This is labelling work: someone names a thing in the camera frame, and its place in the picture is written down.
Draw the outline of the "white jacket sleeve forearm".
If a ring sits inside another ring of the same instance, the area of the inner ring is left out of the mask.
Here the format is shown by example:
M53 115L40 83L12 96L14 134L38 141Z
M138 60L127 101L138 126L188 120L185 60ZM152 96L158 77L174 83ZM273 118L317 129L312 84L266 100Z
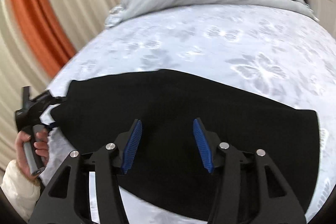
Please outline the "white jacket sleeve forearm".
M27 223L41 195L40 181L37 178L29 180L16 160L12 160L6 167L1 189L15 211Z

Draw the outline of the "left hand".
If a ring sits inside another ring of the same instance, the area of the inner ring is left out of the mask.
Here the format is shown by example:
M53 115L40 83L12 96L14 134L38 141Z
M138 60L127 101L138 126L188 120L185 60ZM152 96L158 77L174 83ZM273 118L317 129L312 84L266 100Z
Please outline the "left hand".
M49 132L46 128L36 133L37 141L34 143L35 153L42 158L43 164L47 165L49 162ZM31 136L24 131L20 131L15 139L16 162L19 169L30 181L35 181L37 176L32 176L30 168L26 159L24 144L28 143Z

